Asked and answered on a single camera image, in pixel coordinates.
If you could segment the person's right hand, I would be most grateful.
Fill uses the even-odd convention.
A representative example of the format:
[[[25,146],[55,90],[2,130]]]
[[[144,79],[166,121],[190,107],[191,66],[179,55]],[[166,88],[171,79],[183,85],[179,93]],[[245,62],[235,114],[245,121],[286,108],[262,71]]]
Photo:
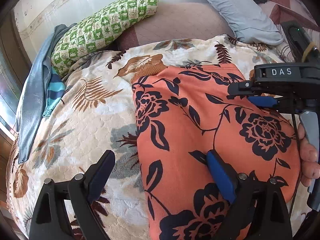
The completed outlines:
[[[302,160],[302,178],[301,183],[309,187],[314,179],[320,175],[320,166],[318,163],[318,151],[312,146],[305,137],[305,129],[300,123],[298,125],[298,138],[300,141],[299,155]]]

